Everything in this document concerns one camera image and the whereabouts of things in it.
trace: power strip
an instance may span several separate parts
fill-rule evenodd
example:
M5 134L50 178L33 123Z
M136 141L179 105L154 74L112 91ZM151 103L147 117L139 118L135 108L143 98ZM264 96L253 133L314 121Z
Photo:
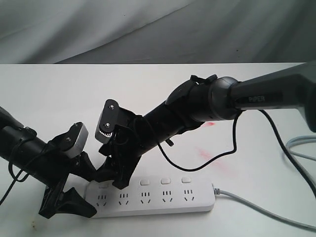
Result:
M215 195L209 177L132 177L119 190L112 181L90 182L85 199L97 209L93 218L210 211Z

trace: electrical outlet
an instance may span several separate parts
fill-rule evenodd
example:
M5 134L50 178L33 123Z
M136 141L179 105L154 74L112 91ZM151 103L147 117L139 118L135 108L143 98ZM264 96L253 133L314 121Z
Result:
M131 216L210 211L215 203L212 183L205 175L132 177L119 190L112 181L92 181L85 199L97 209L93 216Z

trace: table surface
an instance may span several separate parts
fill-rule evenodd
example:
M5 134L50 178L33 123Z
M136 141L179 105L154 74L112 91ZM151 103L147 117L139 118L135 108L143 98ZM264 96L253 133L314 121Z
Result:
M94 131L107 99L144 115L160 104L190 75L232 76L247 80L295 64L195 64L195 65L0 65L0 101L24 125L48 141L77 121L90 132L85 151L98 168L104 157ZM284 142L312 134L296 110L268 111ZM196 167L232 147L232 122L218 121L173 138L163 145L177 164ZM206 172L218 188L235 193L278 215L316 225L316 202L304 179L282 156L268 121L258 111L245 112L237 125L238 152L218 159ZM316 155L312 145L297 148ZM316 178L316 163L300 159ZM11 183L7 161L0 159L0 193ZM157 148L143 155L134 175L179 173ZM70 176L65 189L83 194L87 182ZM3 237L85 236L315 236L314 233L270 219L229 198L217 197L207 213L85 219L58 214L47 220L38 215L44 185L33 177L16 184L0 207Z

